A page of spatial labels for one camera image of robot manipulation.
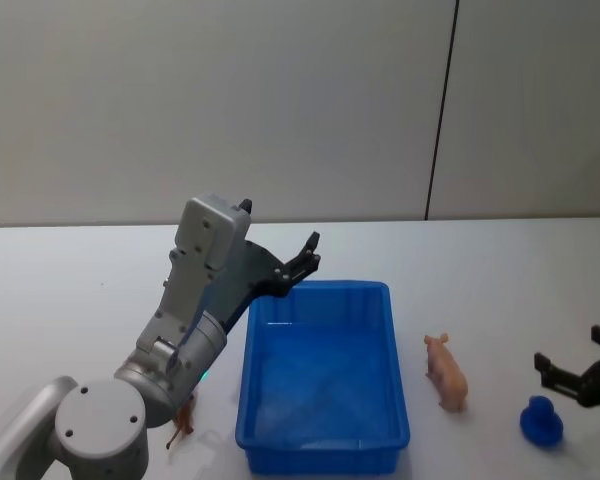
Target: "blue toy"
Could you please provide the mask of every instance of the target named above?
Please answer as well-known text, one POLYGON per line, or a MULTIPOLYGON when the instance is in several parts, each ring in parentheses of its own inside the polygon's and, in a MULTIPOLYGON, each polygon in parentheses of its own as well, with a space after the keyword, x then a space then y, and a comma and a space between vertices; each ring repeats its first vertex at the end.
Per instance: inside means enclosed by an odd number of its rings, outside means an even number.
POLYGON ((520 414, 520 428, 525 438, 537 447, 555 447, 562 440, 562 420, 547 397, 533 396, 520 414))

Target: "table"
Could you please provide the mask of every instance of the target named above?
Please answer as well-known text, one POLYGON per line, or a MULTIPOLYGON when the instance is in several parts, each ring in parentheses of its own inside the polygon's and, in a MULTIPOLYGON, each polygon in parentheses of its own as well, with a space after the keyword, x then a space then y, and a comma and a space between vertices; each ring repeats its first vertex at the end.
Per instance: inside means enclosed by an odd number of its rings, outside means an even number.
MULTIPOLYGON (((391 289, 411 443, 393 478, 600 479, 600 407, 543 390, 542 351, 583 371, 600 358, 600 219, 254 225, 281 258, 316 229, 317 279, 391 289), (423 336, 448 332, 469 381, 468 411, 442 411, 424 377, 423 336), (518 419, 549 396, 563 448, 536 449, 518 419)), ((27 387, 69 374, 108 378, 132 350, 162 293, 173 226, 0 229, 0 414, 27 387)), ((246 319, 200 384, 195 434, 172 448, 149 432, 149 480, 251 478, 234 442, 246 319)), ((68 479, 55 464, 45 479, 68 479)))

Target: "blue object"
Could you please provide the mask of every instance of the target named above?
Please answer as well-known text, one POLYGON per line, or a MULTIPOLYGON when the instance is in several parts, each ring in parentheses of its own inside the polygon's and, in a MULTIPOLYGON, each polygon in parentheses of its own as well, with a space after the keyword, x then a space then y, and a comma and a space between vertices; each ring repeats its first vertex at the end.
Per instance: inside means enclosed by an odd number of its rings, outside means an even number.
POLYGON ((252 303, 236 442, 253 473, 392 473, 409 438, 385 284, 305 281, 252 303))
POLYGON ((529 406, 520 414, 520 427, 526 439, 538 447, 554 447, 562 440, 562 420, 547 397, 529 399, 529 406))

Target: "white wall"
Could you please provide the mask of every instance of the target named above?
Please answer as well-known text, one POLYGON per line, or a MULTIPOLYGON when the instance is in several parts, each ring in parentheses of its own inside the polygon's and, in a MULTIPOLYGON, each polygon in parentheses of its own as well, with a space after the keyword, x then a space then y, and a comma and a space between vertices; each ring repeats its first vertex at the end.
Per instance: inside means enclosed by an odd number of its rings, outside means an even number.
POLYGON ((600 215, 600 0, 461 0, 430 218, 600 215))
POLYGON ((452 0, 0 0, 0 223, 422 218, 452 0))

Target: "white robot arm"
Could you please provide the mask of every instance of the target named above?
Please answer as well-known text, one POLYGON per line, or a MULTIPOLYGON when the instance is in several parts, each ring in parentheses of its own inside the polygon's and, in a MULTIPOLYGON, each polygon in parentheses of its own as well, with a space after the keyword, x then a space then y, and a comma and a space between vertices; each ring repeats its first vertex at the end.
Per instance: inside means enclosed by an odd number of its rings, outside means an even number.
POLYGON ((39 480, 53 461, 74 480, 139 480, 147 428, 169 422, 218 357, 227 334, 262 295, 285 296, 318 269, 313 233, 282 263, 245 240, 251 202, 215 195, 185 207, 156 312, 113 379, 43 387, 0 433, 0 480, 39 480))

